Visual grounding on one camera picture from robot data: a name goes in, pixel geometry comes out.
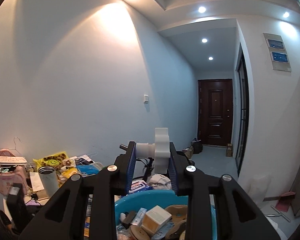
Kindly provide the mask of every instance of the glass door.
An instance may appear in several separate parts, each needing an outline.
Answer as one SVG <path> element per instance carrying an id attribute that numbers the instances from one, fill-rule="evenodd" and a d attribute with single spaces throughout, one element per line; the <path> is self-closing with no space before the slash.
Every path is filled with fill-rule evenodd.
<path id="1" fill-rule="evenodd" d="M 240 59 L 238 74 L 239 74 L 240 96 L 241 96 L 241 120 L 240 120 L 239 143 L 238 143 L 237 155 L 235 160 L 236 160 L 238 175 L 239 175 L 243 157 L 244 157 L 244 151 L 246 148 L 247 135 L 248 135 L 248 123 L 249 123 L 249 90 L 248 90 L 247 69 L 246 69 L 243 54 Z"/>

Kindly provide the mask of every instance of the door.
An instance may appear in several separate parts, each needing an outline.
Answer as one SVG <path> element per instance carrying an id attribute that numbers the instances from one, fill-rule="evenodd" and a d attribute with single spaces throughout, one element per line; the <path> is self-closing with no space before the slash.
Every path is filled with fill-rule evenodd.
<path id="1" fill-rule="evenodd" d="M 203 144 L 226 146 L 232 134 L 232 79 L 198 80 L 198 85 L 198 139 Z"/>
<path id="2" fill-rule="evenodd" d="M 240 134 L 239 134 L 239 143 L 237 149 L 237 155 L 235 158 L 238 174 L 241 170 L 241 165 L 243 161 L 244 151 L 246 148 L 247 135 L 248 135 L 248 122 L 249 122 L 249 93 L 248 93 L 248 78 L 247 70 L 242 55 L 239 68 L 239 83 L 240 83 L 240 97 L 241 97 L 241 120 L 240 120 Z"/>

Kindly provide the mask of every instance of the blue plastic tub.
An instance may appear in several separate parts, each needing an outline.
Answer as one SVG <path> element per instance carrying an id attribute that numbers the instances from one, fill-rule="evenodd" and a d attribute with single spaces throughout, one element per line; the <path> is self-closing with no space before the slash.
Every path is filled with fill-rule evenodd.
<path id="1" fill-rule="evenodd" d="M 114 204 L 115 222 L 119 224 L 120 213 L 130 212 L 134 210 L 138 212 L 140 208 L 151 209 L 158 205 L 162 208 L 173 204 L 188 204 L 188 197 L 178 197 L 173 190 L 147 190 L 137 192 L 119 199 Z M 212 239 L 217 240 L 217 221 L 216 211 L 211 206 L 211 217 L 212 217 Z"/>

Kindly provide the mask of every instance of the light switch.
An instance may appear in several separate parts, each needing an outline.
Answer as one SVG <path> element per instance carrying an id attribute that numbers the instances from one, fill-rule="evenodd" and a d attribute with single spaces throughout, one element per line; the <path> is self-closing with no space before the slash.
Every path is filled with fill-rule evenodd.
<path id="1" fill-rule="evenodd" d="M 144 95 L 143 96 L 143 102 L 146 103 L 146 104 L 149 103 L 149 96 Z"/>

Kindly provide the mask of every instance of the blue package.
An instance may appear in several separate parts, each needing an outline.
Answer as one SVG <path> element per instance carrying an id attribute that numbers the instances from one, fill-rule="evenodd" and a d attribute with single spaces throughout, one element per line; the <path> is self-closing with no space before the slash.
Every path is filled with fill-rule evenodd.
<path id="1" fill-rule="evenodd" d="M 129 190 L 128 194 L 145 191 L 145 190 L 151 190 L 153 187 L 146 184 L 146 182 L 142 179 L 134 180 L 131 184 L 131 189 Z"/>
<path id="2" fill-rule="evenodd" d="M 76 168 L 80 171 L 82 177 L 98 174 L 99 170 L 93 165 L 77 165 Z"/>

